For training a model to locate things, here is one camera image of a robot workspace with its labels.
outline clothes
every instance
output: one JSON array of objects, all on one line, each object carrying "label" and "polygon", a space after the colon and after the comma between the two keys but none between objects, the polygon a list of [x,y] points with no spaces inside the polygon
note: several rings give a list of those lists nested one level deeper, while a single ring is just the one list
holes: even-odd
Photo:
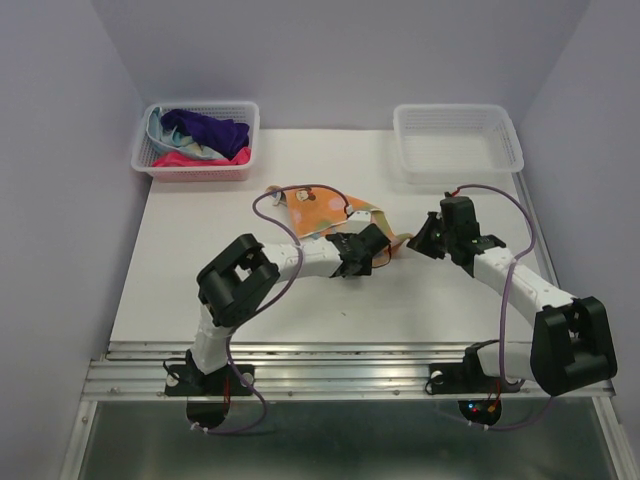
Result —
[{"label": "clothes", "polygon": [[160,124],[162,115],[163,110],[161,108],[154,108],[147,119],[146,129],[151,145],[160,155],[179,152],[196,160],[224,159],[228,161],[221,153],[207,146],[199,145],[191,136],[183,135],[178,131],[177,127],[165,131]]},{"label": "clothes", "polygon": [[165,113],[160,123],[165,130],[177,129],[182,135],[190,135],[196,143],[220,152],[225,158],[233,158],[240,149],[249,146],[246,123],[218,120],[180,108]]},{"label": "clothes", "polygon": [[244,147],[233,157],[219,160],[194,160],[177,152],[169,152],[153,162],[152,167],[228,167],[229,165],[245,165],[251,159],[251,149]]},{"label": "clothes", "polygon": [[[271,186],[267,191],[280,187]],[[330,233],[340,232],[340,225],[346,223],[344,214],[344,200],[340,195],[325,188],[290,190],[284,193],[286,200],[279,200],[278,204],[285,204],[289,209],[293,231],[298,238],[319,238]],[[371,221],[391,240],[390,251],[385,250],[373,259],[373,266],[386,265],[402,244],[413,235],[403,233],[395,235],[382,210],[358,198],[347,195],[354,211],[371,212]]]}]

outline wall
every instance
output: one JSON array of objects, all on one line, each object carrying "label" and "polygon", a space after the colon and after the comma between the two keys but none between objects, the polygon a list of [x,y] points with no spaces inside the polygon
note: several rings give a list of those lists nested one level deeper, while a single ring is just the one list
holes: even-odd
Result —
[{"label": "wall", "polygon": [[520,121],[586,0],[92,0],[148,101],[254,99],[263,126],[391,128],[400,103]]},{"label": "wall", "polygon": [[640,454],[640,2],[595,0],[519,134],[560,282],[607,306],[616,407]]},{"label": "wall", "polygon": [[91,5],[0,5],[0,477],[57,478],[148,185],[141,100]]}]

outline tabletop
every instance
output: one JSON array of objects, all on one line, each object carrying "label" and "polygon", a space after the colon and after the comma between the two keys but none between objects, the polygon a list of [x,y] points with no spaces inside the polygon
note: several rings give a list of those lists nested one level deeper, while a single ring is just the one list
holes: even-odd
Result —
[{"label": "tabletop", "polygon": [[[324,183],[380,207],[395,233],[417,233],[450,186],[411,185],[399,174],[391,131],[263,130],[245,182],[154,181],[111,335],[112,342],[188,342],[200,315],[196,275],[232,240],[253,233],[262,243],[288,242],[251,211],[270,185]],[[512,176],[492,184],[517,196]],[[471,196],[483,234],[517,252],[529,232],[503,197]],[[265,200],[261,210],[288,213]],[[523,263],[539,272],[535,256]],[[256,343],[475,342],[497,338],[500,298],[448,260],[402,248],[371,277],[305,278],[234,340]],[[507,337],[530,340],[531,327],[509,307]]]}]

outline pink fabric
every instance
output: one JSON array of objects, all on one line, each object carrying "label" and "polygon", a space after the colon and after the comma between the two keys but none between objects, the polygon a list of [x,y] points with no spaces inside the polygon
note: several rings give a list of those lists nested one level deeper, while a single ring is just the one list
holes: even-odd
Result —
[{"label": "pink fabric", "polygon": [[243,147],[233,160],[194,160],[178,152],[170,152],[153,162],[152,167],[228,167],[230,165],[244,165],[249,163],[251,149]]}]

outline white plastic basket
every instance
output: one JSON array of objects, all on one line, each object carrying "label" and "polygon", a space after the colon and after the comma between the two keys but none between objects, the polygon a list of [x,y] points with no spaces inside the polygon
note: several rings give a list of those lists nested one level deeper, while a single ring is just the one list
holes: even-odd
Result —
[{"label": "white plastic basket", "polygon": [[399,105],[393,128],[411,183],[441,183],[524,167],[513,123],[498,105]]},{"label": "white plastic basket", "polygon": [[[244,165],[228,167],[152,167],[160,156],[156,152],[146,134],[146,125],[151,111],[161,107],[164,109],[182,108],[201,113],[219,120],[232,119],[249,125],[249,147],[251,159]],[[144,113],[131,155],[131,167],[138,172],[145,172],[157,180],[164,182],[219,182],[246,180],[253,167],[258,153],[258,132],[260,131],[260,112],[253,102],[182,102],[156,103]]]}]

